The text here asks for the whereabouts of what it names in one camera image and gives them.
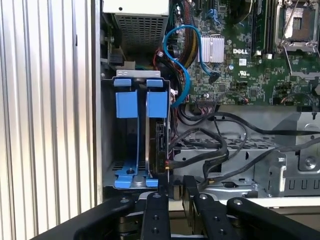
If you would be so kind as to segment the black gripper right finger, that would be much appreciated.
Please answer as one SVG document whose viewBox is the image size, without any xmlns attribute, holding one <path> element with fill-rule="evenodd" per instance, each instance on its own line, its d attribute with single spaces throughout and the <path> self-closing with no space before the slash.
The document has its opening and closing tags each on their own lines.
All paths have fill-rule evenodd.
<svg viewBox="0 0 320 240">
<path fill-rule="evenodd" d="M 209 240 L 318 240 L 320 233 L 243 197 L 222 204 L 183 177 L 183 208 L 195 234 Z"/>
</svg>

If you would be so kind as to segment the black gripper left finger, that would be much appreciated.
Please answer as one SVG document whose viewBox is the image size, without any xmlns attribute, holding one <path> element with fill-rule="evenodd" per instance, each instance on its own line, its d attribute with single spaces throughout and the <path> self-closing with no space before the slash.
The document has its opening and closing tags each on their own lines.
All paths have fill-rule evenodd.
<svg viewBox="0 0 320 240">
<path fill-rule="evenodd" d="M 135 200 L 119 195 L 35 236 L 36 240 L 169 240 L 168 178 L 157 190 Z"/>
</svg>

